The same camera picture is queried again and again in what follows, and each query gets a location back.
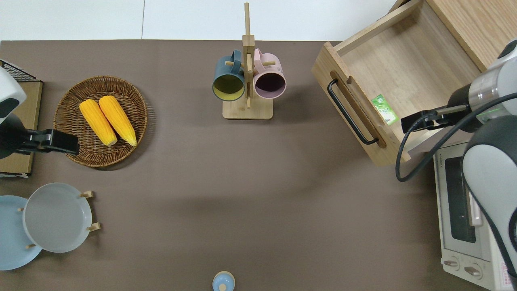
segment black handle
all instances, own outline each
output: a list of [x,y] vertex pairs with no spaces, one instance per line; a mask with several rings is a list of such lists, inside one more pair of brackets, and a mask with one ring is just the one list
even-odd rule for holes
[[350,126],[352,127],[354,132],[356,133],[357,137],[364,144],[374,144],[374,143],[378,142],[379,141],[378,138],[374,138],[372,140],[367,140],[366,137],[364,137],[364,135],[362,134],[361,130],[359,130],[359,128],[357,127],[357,124],[355,124],[354,120],[352,120],[352,118],[350,117],[349,113],[346,112],[345,107],[343,106],[341,101],[339,101],[339,99],[336,96],[336,94],[334,93],[334,91],[332,91],[332,85],[337,84],[337,83],[338,83],[337,79],[333,79],[330,83],[328,83],[328,86],[327,86],[328,94],[330,95],[330,98],[332,98],[332,100],[334,101],[334,103],[338,107],[339,111],[341,111],[341,113],[345,117],[346,121],[348,121],[348,123],[350,124]]

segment black cable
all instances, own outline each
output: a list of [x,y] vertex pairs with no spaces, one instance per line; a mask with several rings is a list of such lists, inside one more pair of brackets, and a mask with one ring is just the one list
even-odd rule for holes
[[409,130],[404,135],[404,138],[402,139],[402,142],[400,143],[399,151],[397,153],[397,161],[395,163],[395,175],[397,176],[397,180],[400,182],[406,182],[409,179],[413,178],[423,167],[427,165],[427,163],[433,158],[436,151],[444,145],[444,143],[453,135],[455,134],[460,128],[462,128],[465,124],[472,121],[472,119],[476,118],[477,115],[483,113],[485,110],[490,109],[493,106],[496,106],[497,104],[506,102],[508,100],[512,100],[517,98],[517,93],[508,94],[506,96],[503,96],[501,98],[498,98],[496,100],[492,100],[486,104],[481,105],[476,110],[472,111],[471,113],[467,114],[464,118],[462,118],[456,125],[449,130],[435,145],[434,147],[425,155],[425,157],[418,163],[418,165],[409,172],[405,177],[400,176],[400,159],[402,157],[402,152],[404,151],[404,146],[406,144],[407,138],[409,137],[409,134],[415,129],[415,127],[418,125],[418,123],[422,122],[425,118],[427,118],[429,115],[435,114],[435,111],[432,111],[422,117],[420,117],[417,121],[415,121]]

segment yellow corn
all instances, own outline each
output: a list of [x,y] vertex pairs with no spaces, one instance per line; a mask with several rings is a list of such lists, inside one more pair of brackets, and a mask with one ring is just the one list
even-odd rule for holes
[[130,145],[136,147],[136,135],[124,110],[113,96],[104,96],[99,100],[100,109],[110,121],[111,126]]
[[110,124],[106,120],[104,114],[93,99],[88,99],[79,104],[79,110],[88,122],[94,133],[99,137],[100,141],[106,146],[112,146],[117,142],[117,137],[111,129]]

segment woven tray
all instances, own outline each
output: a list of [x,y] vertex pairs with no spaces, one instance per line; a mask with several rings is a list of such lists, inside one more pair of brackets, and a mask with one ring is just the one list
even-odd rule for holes
[[147,127],[147,106],[142,94],[131,83],[112,76],[97,76],[74,85],[59,102],[54,116],[54,128],[79,138],[77,156],[67,154],[74,162],[88,167],[114,165],[128,157],[132,147],[117,135],[117,143],[105,146],[84,119],[79,104],[86,99],[99,101],[112,95],[124,109],[136,133],[136,146],[140,144]]

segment oven label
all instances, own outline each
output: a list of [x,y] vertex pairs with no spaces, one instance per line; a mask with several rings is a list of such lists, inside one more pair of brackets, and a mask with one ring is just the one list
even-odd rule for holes
[[501,271],[501,275],[503,275],[503,286],[511,286],[512,282],[510,281],[510,277],[508,277],[508,268],[506,267],[506,264],[503,262],[501,262]]

